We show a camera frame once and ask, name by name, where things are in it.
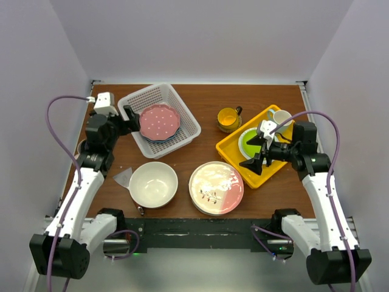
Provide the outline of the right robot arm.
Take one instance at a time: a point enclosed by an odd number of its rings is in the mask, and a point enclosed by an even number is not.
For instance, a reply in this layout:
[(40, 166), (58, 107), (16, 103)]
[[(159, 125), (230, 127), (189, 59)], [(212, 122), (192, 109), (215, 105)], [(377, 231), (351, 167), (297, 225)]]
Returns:
[(274, 140), (276, 123), (264, 120), (249, 145), (259, 145), (259, 153), (240, 166), (261, 174), (264, 165), (273, 161), (289, 162), (298, 173), (315, 213), (318, 232), (314, 232), (295, 209), (279, 209), (272, 216), (274, 237), (289, 237), (306, 258), (306, 269), (312, 283), (333, 285), (350, 283), (351, 289), (367, 270), (372, 258), (369, 250), (360, 248), (348, 226), (337, 197), (331, 161), (318, 152), (317, 128), (314, 123), (293, 124), (289, 143)]

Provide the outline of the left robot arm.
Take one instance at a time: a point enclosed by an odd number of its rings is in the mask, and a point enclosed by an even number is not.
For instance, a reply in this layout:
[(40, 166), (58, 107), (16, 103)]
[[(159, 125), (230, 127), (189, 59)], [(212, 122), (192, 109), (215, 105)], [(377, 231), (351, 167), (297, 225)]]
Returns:
[(86, 123), (86, 140), (76, 160), (76, 171), (66, 198), (43, 234), (32, 236), (29, 247), (39, 274), (81, 279), (92, 253), (107, 237), (120, 238), (126, 223), (120, 209), (102, 208), (84, 228), (89, 207), (114, 162), (120, 136), (140, 130), (139, 115), (128, 105), (125, 118), (93, 110)]

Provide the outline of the blue polka dot plate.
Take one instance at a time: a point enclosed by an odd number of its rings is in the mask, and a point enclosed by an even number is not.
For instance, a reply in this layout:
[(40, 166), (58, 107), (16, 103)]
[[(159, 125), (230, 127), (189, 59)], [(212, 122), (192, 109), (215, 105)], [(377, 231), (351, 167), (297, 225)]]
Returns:
[(175, 137), (180, 125), (178, 123), (157, 122), (141, 130), (142, 136), (150, 142), (163, 143)]

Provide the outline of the pink polka dot plate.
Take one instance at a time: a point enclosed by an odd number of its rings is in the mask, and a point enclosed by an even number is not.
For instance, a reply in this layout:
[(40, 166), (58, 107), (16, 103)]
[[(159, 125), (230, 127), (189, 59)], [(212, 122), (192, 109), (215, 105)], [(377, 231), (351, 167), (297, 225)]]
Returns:
[(139, 122), (141, 134), (141, 130), (144, 127), (147, 127), (148, 125), (153, 125), (157, 122), (178, 123), (179, 125), (181, 125), (181, 118), (174, 108), (165, 104), (154, 104), (145, 108), (141, 112)]

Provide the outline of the cream pink floral plate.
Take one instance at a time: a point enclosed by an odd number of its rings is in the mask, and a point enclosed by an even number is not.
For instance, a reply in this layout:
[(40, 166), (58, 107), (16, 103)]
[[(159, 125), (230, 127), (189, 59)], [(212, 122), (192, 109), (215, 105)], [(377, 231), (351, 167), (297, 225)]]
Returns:
[(239, 172), (225, 162), (200, 165), (191, 174), (188, 189), (194, 206), (204, 210), (234, 210), (244, 195)]

